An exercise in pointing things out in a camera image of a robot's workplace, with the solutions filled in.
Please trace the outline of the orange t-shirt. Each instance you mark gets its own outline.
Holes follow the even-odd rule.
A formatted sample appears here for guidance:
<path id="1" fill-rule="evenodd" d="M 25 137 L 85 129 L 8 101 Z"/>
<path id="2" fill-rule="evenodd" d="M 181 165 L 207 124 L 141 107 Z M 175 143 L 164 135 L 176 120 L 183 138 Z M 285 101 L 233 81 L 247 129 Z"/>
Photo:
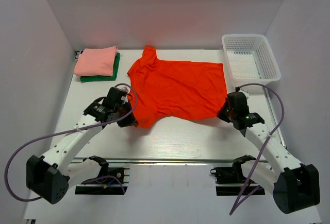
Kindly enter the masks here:
<path id="1" fill-rule="evenodd" d="M 139 128 L 151 128 L 170 116 L 215 117 L 227 95 L 221 63 L 160 60 L 152 46 L 144 48 L 127 74 L 137 93 L 133 115 Z"/>

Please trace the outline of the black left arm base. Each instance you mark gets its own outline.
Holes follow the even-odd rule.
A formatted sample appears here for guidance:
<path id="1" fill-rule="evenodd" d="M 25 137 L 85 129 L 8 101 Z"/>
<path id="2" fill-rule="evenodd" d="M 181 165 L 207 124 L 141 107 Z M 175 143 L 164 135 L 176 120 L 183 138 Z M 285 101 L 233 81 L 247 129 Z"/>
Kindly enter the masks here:
<path id="1" fill-rule="evenodd" d="M 97 156 L 89 157 L 101 167 L 96 179 L 76 185 L 75 195 L 125 195 L 129 183 L 129 168 L 110 167 L 109 163 Z"/>

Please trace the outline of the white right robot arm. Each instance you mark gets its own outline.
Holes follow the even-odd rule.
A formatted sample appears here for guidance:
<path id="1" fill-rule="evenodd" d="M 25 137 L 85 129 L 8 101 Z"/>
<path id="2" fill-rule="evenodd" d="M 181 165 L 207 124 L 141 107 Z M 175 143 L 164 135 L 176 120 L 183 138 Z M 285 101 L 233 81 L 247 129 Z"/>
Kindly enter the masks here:
<path id="1" fill-rule="evenodd" d="M 270 134 L 259 114 L 249 112 L 247 105 L 238 108 L 225 103 L 217 117 L 232 123 L 259 150 L 257 157 L 245 155 L 234 160 L 232 171 L 237 180 L 259 184 L 285 214 L 320 203 L 318 170 L 295 158 Z"/>

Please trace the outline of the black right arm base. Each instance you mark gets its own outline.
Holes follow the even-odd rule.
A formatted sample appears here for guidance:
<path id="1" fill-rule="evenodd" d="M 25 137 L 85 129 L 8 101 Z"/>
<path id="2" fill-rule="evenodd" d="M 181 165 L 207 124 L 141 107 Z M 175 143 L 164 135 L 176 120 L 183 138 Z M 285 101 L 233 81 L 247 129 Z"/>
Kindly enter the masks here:
<path id="1" fill-rule="evenodd" d="M 249 161 L 255 161 L 255 158 L 245 155 L 234 159 L 231 166 L 214 167 L 210 170 L 216 180 L 217 196 L 238 196 L 246 180 L 241 165 Z"/>

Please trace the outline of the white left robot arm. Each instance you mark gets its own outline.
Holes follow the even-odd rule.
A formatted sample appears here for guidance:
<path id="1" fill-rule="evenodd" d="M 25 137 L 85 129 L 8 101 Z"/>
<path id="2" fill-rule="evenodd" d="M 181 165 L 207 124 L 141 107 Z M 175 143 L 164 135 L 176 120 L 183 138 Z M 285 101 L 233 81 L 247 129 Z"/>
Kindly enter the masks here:
<path id="1" fill-rule="evenodd" d="M 26 185 L 51 204 L 59 202 L 68 189 L 81 183 L 106 180 L 108 162 L 90 156 L 72 164 L 76 155 L 105 126 L 132 117 L 132 107 L 125 102 L 115 109 L 93 102 L 87 107 L 73 131 L 40 157 L 31 156 L 26 163 Z"/>

